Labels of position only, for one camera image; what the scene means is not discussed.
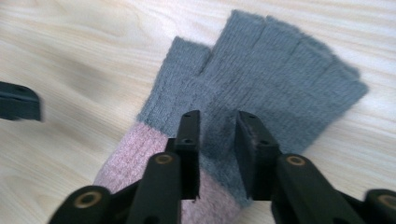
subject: wood grain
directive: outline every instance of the wood grain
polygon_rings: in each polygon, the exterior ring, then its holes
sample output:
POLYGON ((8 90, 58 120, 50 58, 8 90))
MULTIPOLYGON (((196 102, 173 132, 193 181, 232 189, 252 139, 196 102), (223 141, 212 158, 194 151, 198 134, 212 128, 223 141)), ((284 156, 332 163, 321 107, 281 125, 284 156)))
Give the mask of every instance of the wood grain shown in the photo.
MULTIPOLYGON (((172 39, 213 46, 231 10, 273 15, 361 70, 370 92, 310 147, 335 187, 357 198, 396 189, 396 2, 0 2, 0 80, 30 87, 45 122, 0 120, 0 223, 45 223, 89 185, 149 96, 172 39)), ((274 223, 255 203, 237 223, 274 223)))

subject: pink fabric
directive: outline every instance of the pink fabric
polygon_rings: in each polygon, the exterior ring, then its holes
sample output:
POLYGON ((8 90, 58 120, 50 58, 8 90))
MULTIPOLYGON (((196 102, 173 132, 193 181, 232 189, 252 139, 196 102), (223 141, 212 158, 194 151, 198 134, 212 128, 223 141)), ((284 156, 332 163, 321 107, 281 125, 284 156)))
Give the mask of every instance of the pink fabric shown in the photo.
MULTIPOLYGON (((112 193, 140 179, 149 157, 162 152, 168 136, 137 122, 120 141, 94 180, 112 193)), ((201 170, 200 199, 182 202, 182 223, 232 223, 241 207, 232 195, 201 170)))

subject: black object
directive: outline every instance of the black object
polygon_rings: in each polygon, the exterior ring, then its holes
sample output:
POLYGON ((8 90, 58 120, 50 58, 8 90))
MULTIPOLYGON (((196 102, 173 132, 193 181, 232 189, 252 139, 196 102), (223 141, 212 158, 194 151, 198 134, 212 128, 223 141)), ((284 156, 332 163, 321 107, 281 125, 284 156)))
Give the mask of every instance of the black object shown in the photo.
MULTIPOLYGON (((182 116, 177 138, 148 160, 141 180, 116 194, 97 186, 79 189, 49 223, 180 223, 180 201, 199 196, 199 115, 182 116)), ((252 114, 238 113, 234 151, 247 196, 272 201, 277 224, 396 223, 396 192, 373 189, 361 202, 335 190, 309 159, 282 155, 252 114)))
POLYGON ((27 87, 0 82, 0 119, 42 120, 40 98, 27 87))

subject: wooden table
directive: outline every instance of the wooden table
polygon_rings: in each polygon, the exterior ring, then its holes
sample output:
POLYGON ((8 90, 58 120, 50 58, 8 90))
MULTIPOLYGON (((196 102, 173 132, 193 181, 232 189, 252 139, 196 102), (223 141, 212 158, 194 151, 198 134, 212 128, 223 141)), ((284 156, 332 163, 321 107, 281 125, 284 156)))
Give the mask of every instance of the wooden table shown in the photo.
MULTIPOLYGON (((213 46, 234 8, 274 15, 361 70, 370 92, 304 155, 361 199, 396 190, 393 1, 0 2, 0 80, 45 102, 45 122, 0 120, 0 223, 45 223, 89 185, 149 96, 172 39, 213 46)), ((238 223, 273 223, 255 203, 238 223)))

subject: gray and pink fabric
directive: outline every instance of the gray and pink fabric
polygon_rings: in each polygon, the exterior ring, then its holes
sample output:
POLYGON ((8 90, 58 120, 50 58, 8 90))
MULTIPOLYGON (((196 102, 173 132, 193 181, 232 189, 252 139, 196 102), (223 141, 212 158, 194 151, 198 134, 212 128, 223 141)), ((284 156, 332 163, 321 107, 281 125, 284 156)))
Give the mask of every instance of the gray and pink fabric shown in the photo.
POLYGON ((299 153, 366 92, 357 70, 316 39, 233 11, 213 50, 174 40, 136 124, 94 184, 116 192, 140 179, 181 115, 199 109, 201 199, 183 201, 182 223, 232 223, 251 203, 233 154, 237 110, 257 115, 283 152, 299 153))

